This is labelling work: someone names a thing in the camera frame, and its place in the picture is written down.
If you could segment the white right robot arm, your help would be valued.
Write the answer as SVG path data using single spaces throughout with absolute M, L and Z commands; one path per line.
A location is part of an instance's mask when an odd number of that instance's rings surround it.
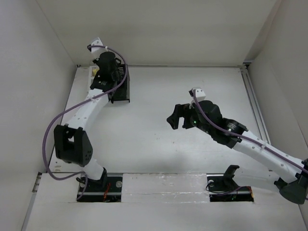
M 198 128 L 221 145 L 255 159 L 268 168 L 253 172 L 231 165 L 224 173 L 222 183 L 234 190 L 240 186 L 254 186 L 278 192 L 284 199 L 302 205 L 308 196 L 308 161 L 286 154 L 259 139 L 241 123 L 224 118 L 219 107 L 205 100 L 192 104 L 177 104 L 167 123 L 178 129 Z

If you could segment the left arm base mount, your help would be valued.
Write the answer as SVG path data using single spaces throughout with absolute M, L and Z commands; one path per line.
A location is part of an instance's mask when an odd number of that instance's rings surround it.
M 100 180 L 77 178 L 79 183 L 77 201 L 83 203 L 119 203 L 122 197 L 123 173 L 108 173 L 106 169 Z

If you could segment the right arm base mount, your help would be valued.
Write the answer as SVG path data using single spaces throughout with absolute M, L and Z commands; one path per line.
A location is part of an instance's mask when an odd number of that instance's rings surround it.
M 254 202 L 250 186 L 239 186 L 234 180 L 240 167 L 230 165 L 224 173 L 207 174 L 205 190 L 209 192 L 210 202 Z

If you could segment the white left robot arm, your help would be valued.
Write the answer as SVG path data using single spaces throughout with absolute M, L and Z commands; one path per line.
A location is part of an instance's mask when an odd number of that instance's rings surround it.
M 86 103 L 65 125 L 57 125 L 54 129 L 56 157 L 68 164 L 75 164 L 91 179 L 91 186 L 102 191 L 107 186 L 107 178 L 103 176 L 104 168 L 93 158 L 93 147 L 87 131 L 114 95 L 115 88 L 123 79 L 119 72 L 116 55 L 111 51 L 100 54 L 96 64 L 99 67 L 86 96 Z

